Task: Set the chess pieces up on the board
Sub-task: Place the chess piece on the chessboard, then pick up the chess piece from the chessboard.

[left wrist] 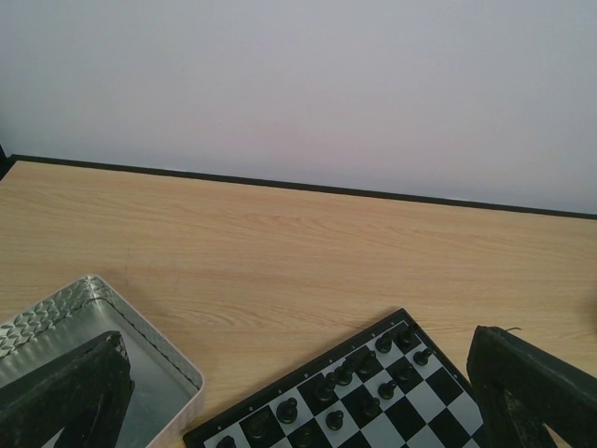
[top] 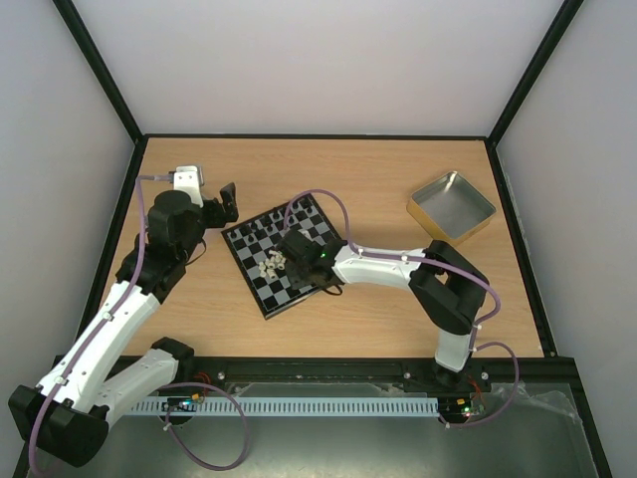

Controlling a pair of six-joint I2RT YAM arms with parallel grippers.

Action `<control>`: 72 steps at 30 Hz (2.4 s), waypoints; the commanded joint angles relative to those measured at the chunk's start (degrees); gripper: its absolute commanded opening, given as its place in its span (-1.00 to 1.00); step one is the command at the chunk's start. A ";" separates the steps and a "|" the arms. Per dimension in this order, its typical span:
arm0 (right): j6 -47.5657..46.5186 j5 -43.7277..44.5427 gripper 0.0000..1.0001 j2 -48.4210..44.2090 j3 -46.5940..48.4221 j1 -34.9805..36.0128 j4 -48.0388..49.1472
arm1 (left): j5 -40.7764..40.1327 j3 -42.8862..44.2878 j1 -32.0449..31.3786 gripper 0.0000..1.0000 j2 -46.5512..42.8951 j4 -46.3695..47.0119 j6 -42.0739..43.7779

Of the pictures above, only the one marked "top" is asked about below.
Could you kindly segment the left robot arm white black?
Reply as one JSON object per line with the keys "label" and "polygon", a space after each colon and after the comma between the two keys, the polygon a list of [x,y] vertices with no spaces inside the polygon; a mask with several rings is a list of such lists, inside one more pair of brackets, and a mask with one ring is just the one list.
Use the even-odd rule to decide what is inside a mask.
{"label": "left robot arm white black", "polygon": [[75,467],[91,461],[131,408],[188,371],[193,348],[169,338],[118,374],[111,370],[140,326],[183,278],[208,229],[238,218],[236,186],[204,199],[199,184],[174,184],[139,211],[139,233],[102,308],[66,355],[39,382],[18,386],[9,408],[28,447],[30,471],[40,450]]}

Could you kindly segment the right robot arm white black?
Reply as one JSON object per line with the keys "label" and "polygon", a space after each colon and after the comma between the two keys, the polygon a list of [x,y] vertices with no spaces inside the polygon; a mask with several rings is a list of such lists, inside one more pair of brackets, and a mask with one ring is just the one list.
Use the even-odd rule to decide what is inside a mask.
{"label": "right robot arm white black", "polygon": [[438,328],[430,381],[453,390],[469,377],[477,315],[491,292],[486,276],[450,244],[395,251],[351,246],[331,239],[321,245],[299,231],[278,244],[286,269],[302,284],[327,290],[372,284],[410,292]]}

